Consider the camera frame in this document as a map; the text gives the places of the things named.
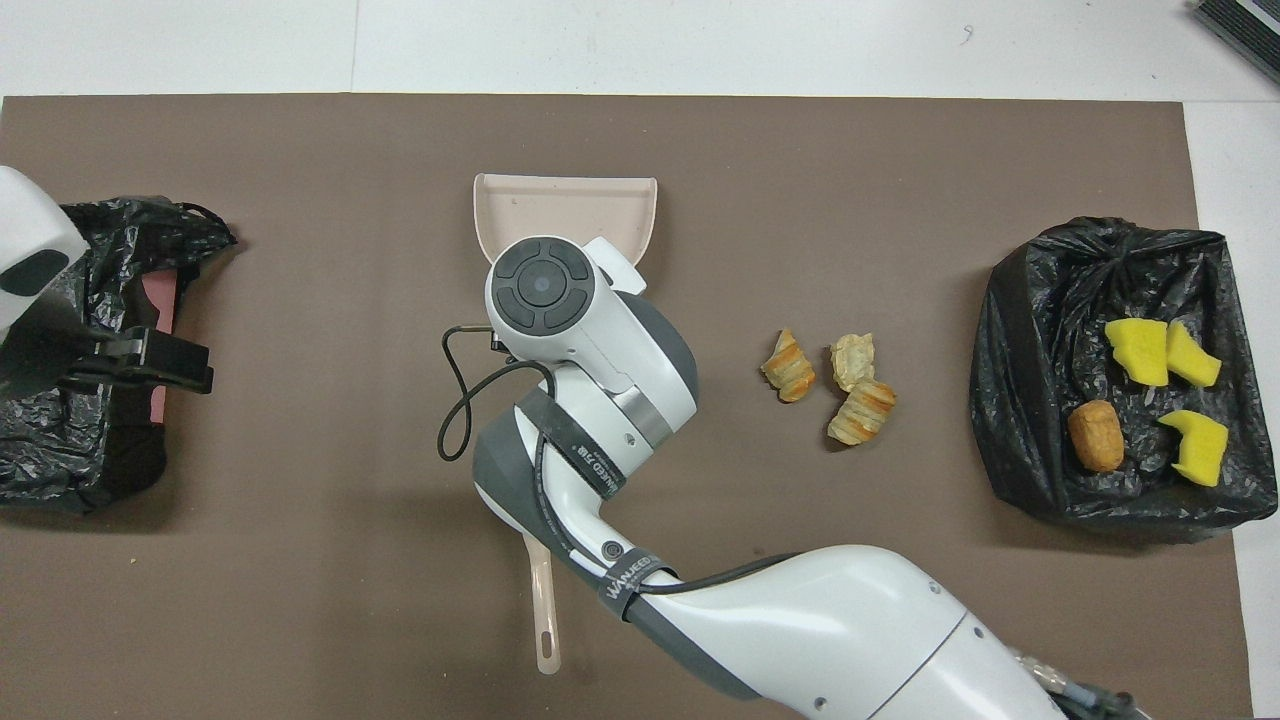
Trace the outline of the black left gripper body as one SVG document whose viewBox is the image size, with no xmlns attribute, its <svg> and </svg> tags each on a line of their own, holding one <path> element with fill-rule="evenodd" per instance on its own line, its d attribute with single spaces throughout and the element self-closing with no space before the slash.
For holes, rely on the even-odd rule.
<svg viewBox="0 0 1280 720">
<path fill-rule="evenodd" d="M 78 338 L 58 386 L 150 386 L 141 363 L 151 331 Z"/>
</svg>

